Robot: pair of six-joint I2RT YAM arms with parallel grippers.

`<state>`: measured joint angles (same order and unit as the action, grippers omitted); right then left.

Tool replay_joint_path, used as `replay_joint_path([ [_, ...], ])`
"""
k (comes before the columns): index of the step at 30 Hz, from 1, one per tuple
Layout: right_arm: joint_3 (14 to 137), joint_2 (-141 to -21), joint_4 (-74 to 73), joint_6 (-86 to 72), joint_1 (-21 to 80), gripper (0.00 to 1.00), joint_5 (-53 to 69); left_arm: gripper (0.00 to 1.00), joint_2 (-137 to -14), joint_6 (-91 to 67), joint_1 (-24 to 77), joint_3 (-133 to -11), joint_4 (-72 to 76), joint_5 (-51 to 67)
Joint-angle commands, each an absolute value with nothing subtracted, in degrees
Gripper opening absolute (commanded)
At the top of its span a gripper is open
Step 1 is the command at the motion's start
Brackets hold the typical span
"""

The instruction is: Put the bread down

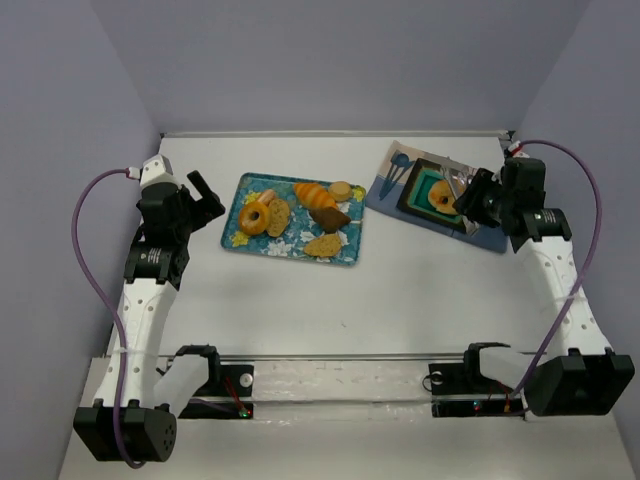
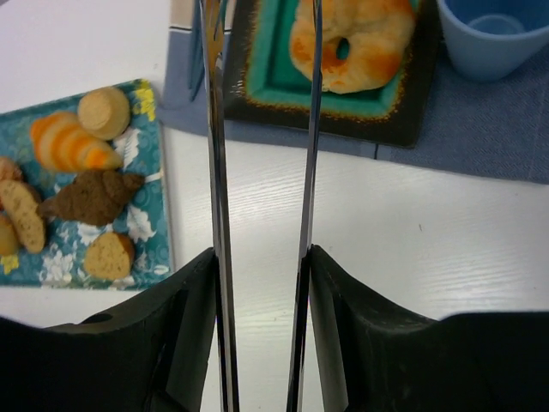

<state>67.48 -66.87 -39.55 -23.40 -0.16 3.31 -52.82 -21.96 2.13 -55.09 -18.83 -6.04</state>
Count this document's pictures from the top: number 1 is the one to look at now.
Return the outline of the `metal serving tongs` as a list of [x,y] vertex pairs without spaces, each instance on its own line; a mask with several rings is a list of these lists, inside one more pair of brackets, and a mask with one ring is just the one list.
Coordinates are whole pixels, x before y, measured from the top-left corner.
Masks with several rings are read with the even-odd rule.
[[468,236],[473,236],[479,229],[477,222],[468,220],[462,214],[458,213],[454,208],[454,203],[465,192],[467,187],[471,184],[473,177],[476,173],[476,169],[473,167],[462,166],[460,168],[454,167],[441,167],[441,174],[443,180],[448,184],[451,194],[446,202],[446,210],[448,214],[457,216],[464,225],[465,233]]

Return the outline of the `orange twisted ring bread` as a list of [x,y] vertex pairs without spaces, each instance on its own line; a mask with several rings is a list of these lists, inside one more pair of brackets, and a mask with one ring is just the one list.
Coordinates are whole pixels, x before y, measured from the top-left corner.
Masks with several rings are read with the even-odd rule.
[[455,216],[457,214],[457,211],[453,206],[455,197],[446,180],[442,179],[436,181],[431,186],[427,199],[436,212],[450,216]]

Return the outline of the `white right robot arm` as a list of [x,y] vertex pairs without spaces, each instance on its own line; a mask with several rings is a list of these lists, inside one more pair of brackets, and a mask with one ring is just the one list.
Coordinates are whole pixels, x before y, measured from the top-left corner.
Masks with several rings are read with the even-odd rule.
[[545,175],[540,160],[510,158],[497,173],[479,169],[456,202],[466,218],[509,238],[551,322],[533,358],[503,343],[470,344],[465,373],[475,385],[492,380],[506,386],[536,416],[602,416],[635,367],[630,356],[614,351],[595,321],[568,220],[562,210],[544,205]]

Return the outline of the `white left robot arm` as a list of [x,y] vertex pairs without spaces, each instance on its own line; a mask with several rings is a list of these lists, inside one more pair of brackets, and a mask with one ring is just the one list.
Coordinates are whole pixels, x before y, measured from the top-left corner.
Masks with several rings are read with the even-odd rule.
[[189,186],[155,164],[121,173],[140,184],[142,222],[125,262],[119,303],[109,300],[91,273],[85,275],[109,310],[116,345],[91,405],[77,408],[73,428],[96,460],[140,469],[171,456],[177,419],[199,390],[222,388],[234,402],[239,399],[212,345],[183,346],[165,373],[156,370],[189,262],[190,237],[222,216],[223,204],[198,171],[188,173]]

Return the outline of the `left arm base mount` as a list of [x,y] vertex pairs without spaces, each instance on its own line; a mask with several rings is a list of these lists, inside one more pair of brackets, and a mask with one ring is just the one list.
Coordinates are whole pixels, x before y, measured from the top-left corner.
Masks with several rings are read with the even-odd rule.
[[254,417],[252,400],[255,367],[250,363],[223,363],[215,346],[188,345],[169,357],[163,367],[157,367],[160,376],[172,370],[179,359],[195,356],[207,362],[208,377],[193,391],[180,419],[250,420]]

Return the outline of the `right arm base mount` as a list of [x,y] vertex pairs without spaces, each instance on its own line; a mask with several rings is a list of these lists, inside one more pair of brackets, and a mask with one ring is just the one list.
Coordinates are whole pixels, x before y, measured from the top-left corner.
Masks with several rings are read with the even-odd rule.
[[480,373],[480,352],[495,347],[508,345],[472,343],[460,361],[428,365],[422,387],[431,394],[434,418],[526,418],[528,409],[521,398],[511,399],[509,387]]

